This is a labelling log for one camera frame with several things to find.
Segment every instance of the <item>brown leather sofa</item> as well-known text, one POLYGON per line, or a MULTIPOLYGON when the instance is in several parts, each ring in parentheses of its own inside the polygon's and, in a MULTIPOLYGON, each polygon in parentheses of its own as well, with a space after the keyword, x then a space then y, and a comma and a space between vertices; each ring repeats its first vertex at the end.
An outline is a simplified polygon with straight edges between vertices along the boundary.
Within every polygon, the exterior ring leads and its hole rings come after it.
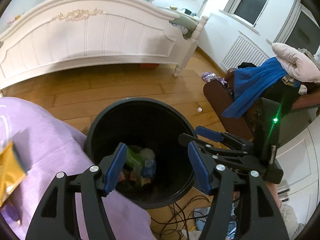
MULTIPOLYGON (((234 89, 234 72, 230 72, 225 77, 231 89, 234 89)), ((292 105, 292 111, 307 110, 320 107, 320 86, 314 83, 304 83, 308 89, 308 94, 299 96, 292 105)), ((222 113, 234 101, 229 91, 217 80, 211 81, 204 85, 203 92, 212 108, 218 115, 225 130, 241 138, 251 140, 253 138, 253 128, 251 125, 251 109, 249 109, 242 117, 226 118, 222 113)))

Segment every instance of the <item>white radiator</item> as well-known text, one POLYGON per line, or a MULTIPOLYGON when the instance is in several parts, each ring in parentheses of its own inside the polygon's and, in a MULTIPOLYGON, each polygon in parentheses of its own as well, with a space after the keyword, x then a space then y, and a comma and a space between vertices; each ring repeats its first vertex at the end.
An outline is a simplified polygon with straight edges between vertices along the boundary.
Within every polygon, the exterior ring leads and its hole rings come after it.
POLYGON ((243 33, 240 33, 221 62, 221 65, 225 69, 236 68, 242 62, 249 62, 260 66, 268 58, 269 57, 253 41, 243 33))

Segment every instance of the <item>pink pillow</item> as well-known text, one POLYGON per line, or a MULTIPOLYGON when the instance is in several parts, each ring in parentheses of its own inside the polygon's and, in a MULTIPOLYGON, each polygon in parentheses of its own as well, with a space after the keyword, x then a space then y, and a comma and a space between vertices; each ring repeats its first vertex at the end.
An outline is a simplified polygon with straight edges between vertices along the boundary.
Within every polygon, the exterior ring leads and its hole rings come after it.
POLYGON ((320 70, 306 55, 283 43, 273 43, 272 50, 277 55, 282 67, 296 80, 320 83, 320 70))

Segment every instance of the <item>baseboard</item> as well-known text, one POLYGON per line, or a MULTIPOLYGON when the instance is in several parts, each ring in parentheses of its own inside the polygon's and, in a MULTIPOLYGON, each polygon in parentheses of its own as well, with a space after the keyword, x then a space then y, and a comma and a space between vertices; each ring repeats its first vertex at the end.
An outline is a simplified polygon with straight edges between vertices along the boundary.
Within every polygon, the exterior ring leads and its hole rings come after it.
POLYGON ((206 54, 203 49, 201 49, 199 46, 196 48, 196 50, 201 54, 202 57, 204 57, 211 66, 219 73, 221 77, 225 77, 226 73, 218 66, 217 63, 214 62, 212 58, 208 54, 206 54))

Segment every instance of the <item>wooden floor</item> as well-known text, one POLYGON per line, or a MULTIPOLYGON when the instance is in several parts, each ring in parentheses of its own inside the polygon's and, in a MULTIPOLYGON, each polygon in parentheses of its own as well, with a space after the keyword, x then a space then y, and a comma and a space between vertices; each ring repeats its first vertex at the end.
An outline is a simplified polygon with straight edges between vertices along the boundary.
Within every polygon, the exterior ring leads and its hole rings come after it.
MULTIPOLYGON (((89 129, 96 115, 105 107, 127 97, 157 99, 180 111, 193 127, 202 125, 215 131, 225 131, 203 94, 205 82, 201 74, 206 71, 216 72, 214 68, 195 52, 178 78, 172 76, 173 70, 173 65, 143 70, 134 64, 91 66, 36 77, 12 85, 3 92, 5 96, 34 102, 83 132, 89 129)), ((195 195, 199 195, 199 192, 192 189, 178 204, 184 207, 195 195)), ((205 200, 193 202, 185 210, 186 215, 196 206, 208 206, 208 203, 205 200)), ((162 223, 172 217, 169 207, 150 210, 149 213, 162 223)), ((155 222, 151 223, 151 228, 156 232, 162 227, 155 222)), ((178 239, 178 234, 170 234, 163 239, 178 239)))

